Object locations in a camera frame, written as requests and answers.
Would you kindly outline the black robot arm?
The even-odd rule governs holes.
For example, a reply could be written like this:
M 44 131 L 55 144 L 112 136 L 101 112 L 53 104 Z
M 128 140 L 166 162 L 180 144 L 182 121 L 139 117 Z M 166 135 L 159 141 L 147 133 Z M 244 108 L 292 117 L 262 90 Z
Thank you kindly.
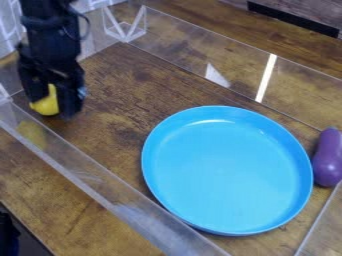
M 29 103 L 55 97 L 55 115 L 72 118 L 83 108 L 87 95 L 79 18 L 71 3 L 76 0 L 19 0 L 27 41 L 17 44 L 17 72 Z

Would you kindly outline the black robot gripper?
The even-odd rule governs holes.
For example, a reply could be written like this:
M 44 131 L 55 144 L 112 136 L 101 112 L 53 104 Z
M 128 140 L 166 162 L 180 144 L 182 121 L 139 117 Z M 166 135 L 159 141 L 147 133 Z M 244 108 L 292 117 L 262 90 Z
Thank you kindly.
M 24 14 L 27 41 L 17 45 L 19 76 L 31 103 L 49 95 L 56 84 L 59 114 L 71 119 L 83 109 L 87 88 L 84 71 L 77 63 L 81 52 L 79 15 Z

